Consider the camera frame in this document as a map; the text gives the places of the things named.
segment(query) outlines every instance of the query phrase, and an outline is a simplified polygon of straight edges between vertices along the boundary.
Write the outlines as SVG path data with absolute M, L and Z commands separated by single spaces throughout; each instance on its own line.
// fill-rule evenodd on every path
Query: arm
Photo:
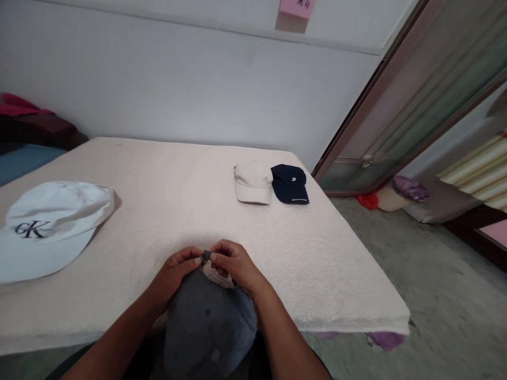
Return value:
M 183 277 L 201 264 L 201 254 L 202 250 L 188 247 L 169 257 L 145 292 L 62 379 L 121 379 L 153 322 L 167 309 Z
M 330 379 L 283 303 L 242 245 L 221 240 L 210 259 L 219 274 L 228 274 L 252 298 L 262 326 L 273 379 Z

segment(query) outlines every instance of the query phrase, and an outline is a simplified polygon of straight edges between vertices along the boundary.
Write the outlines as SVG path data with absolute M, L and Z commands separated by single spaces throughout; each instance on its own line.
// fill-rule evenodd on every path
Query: finger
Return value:
M 183 264 L 178 265 L 174 270 L 180 276 L 185 277 L 187 274 L 197 269 L 201 265 L 202 259 L 200 257 L 194 258 L 193 260 L 187 260 Z
M 222 269 L 228 270 L 234 259 L 230 258 L 229 256 L 213 252 L 210 255 L 210 260 L 212 263 L 221 267 Z
M 213 247 L 211 247 L 211 252 L 219 252 L 222 254 L 225 254 L 227 256 L 230 256 L 234 251 L 234 246 L 237 243 L 234 243 L 227 239 L 220 240 L 217 244 L 215 244 Z
M 204 252 L 203 250 L 201 250 L 197 247 L 194 247 L 194 246 L 183 248 L 182 250 L 180 250 L 176 253 L 173 253 L 169 257 L 168 260 L 170 262 L 170 267 L 172 268 L 172 267 L 176 266 L 176 265 L 174 265 L 174 262 L 176 262 L 177 264 L 183 264 L 188 259 L 201 256 L 203 252 Z

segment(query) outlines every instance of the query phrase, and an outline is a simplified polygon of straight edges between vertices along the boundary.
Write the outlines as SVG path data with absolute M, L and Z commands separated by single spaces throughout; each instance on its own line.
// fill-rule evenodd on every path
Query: white bedsheet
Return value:
M 409 311 L 308 171 L 309 205 L 236 200 L 237 161 L 304 168 L 285 151 L 96 138 L 0 188 L 0 218 L 26 190 L 85 181 L 117 209 L 70 265 L 0 286 L 0 354 L 93 341 L 187 245 L 242 243 L 300 330 L 408 334 Z

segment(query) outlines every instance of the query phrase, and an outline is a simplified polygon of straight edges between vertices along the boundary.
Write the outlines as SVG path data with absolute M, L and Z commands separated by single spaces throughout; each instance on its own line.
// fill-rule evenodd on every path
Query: white baseball cap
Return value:
M 259 161 L 237 163 L 234 167 L 236 198 L 240 202 L 270 204 L 273 196 L 273 174 Z
M 46 182 L 24 193 L 0 230 L 0 283 L 31 280 L 69 265 L 115 208 L 110 188 Z

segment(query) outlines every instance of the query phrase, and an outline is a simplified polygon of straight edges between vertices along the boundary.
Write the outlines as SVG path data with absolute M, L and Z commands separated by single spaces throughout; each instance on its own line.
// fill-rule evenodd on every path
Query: pink sticky note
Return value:
M 309 19 L 317 0 L 280 0 L 280 11 Z

